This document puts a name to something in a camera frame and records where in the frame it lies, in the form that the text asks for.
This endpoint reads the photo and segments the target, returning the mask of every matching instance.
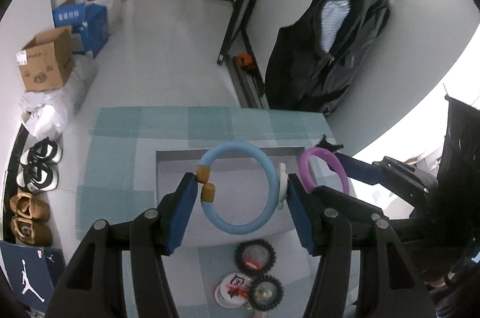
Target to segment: pink ring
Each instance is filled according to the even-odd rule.
[[[335,156],[335,154],[321,147],[312,147],[308,150],[305,150],[305,152],[300,155],[298,168],[300,170],[300,178],[302,180],[305,190],[308,193],[312,193],[312,191],[316,188],[316,184],[314,183],[310,174],[309,159],[311,156],[316,156],[324,160],[327,165],[330,166],[336,174],[338,174],[338,176],[340,177],[340,181],[342,182],[343,193],[345,195],[349,195],[350,186],[347,174],[345,173],[345,169],[343,168],[342,164]]]

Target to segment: black rubber tire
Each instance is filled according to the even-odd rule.
[[[252,269],[251,267],[246,265],[242,260],[243,252],[245,251],[245,249],[254,245],[262,246],[268,251],[268,255],[269,255],[268,262],[260,270]],[[250,276],[250,277],[265,275],[267,272],[272,270],[273,265],[275,265],[276,261],[277,261],[277,254],[275,253],[275,250],[273,249],[272,245],[270,245],[267,241],[263,239],[243,242],[240,245],[238,245],[237,250],[235,251],[235,263],[237,264],[238,269],[240,270],[241,273],[245,273],[247,276]]]
[[[265,283],[265,282],[272,283],[275,286],[275,288],[278,290],[278,294],[277,294],[277,298],[273,302],[270,302],[268,304],[260,304],[257,302],[257,300],[254,297],[255,290],[261,283]],[[248,303],[253,309],[257,311],[261,311],[261,312],[270,311],[276,308],[280,304],[280,302],[283,299],[283,295],[284,295],[284,291],[283,291],[282,283],[280,283],[280,280],[270,275],[263,275],[254,279],[254,281],[252,281],[252,283],[250,284],[250,287],[248,290]]]

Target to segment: brown shoe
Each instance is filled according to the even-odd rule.
[[[52,232],[47,225],[33,222],[31,219],[14,217],[10,229],[24,244],[49,247],[52,245]]]
[[[18,217],[46,222],[50,219],[50,206],[28,192],[19,192],[10,199],[10,208]]]

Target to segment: brown cardboard box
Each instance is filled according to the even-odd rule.
[[[27,91],[61,88],[67,82],[72,59],[70,27],[39,33],[17,53],[17,63]]]

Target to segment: white logo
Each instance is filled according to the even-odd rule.
[[[45,299],[43,299],[38,293],[37,291],[35,291],[33,289],[33,287],[30,285],[30,281],[28,281],[28,277],[27,277],[27,270],[25,268],[25,260],[22,260],[22,263],[23,263],[23,270],[22,270],[22,284],[25,286],[25,288],[23,289],[22,291],[22,295],[25,295],[27,291],[32,291],[35,296],[40,299],[43,302],[45,302]]]

